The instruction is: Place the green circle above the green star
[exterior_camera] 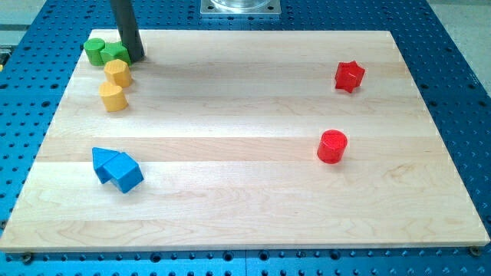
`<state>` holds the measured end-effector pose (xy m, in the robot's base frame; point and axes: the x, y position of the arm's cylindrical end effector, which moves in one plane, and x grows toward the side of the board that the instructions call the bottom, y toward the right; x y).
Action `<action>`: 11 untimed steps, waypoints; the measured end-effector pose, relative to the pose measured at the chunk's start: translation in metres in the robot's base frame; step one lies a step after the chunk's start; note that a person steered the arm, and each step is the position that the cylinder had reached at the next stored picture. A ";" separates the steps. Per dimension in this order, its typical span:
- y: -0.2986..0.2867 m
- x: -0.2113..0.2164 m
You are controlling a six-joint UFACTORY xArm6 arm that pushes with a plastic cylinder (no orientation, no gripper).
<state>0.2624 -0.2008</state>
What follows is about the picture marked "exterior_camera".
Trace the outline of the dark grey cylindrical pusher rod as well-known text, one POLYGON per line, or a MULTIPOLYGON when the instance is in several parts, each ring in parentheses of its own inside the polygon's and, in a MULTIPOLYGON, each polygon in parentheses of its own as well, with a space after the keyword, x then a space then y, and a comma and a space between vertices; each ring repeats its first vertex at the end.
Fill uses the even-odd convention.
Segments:
POLYGON ((117 30, 123 46, 127 49, 132 63, 145 56, 143 43, 131 0, 110 0, 117 30))

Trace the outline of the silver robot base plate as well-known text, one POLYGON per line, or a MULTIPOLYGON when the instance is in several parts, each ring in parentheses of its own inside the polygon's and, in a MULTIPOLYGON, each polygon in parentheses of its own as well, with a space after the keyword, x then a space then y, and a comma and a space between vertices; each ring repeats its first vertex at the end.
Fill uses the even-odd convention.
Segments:
POLYGON ((202 15, 280 15, 280 0, 201 0, 202 15))

